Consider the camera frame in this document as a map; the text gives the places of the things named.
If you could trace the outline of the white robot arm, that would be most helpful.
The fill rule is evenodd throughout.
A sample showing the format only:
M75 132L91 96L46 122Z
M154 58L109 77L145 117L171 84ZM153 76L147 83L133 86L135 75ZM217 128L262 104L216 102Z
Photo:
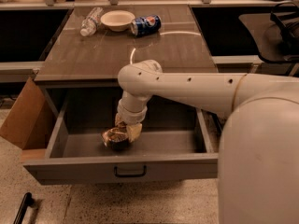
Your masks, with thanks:
M218 158L220 224L299 224L299 78L165 73L147 60L124 66L118 112L143 120L154 95L226 119Z

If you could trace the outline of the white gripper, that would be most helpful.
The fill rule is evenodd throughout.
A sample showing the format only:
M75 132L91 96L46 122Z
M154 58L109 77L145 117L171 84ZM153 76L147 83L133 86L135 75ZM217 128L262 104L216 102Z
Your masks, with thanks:
M122 93L117 107L118 114L115 116L115 126L126 127L130 143L133 143L142 132L141 122L146 117L147 103L150 99L151 95L134 96L128 91Z

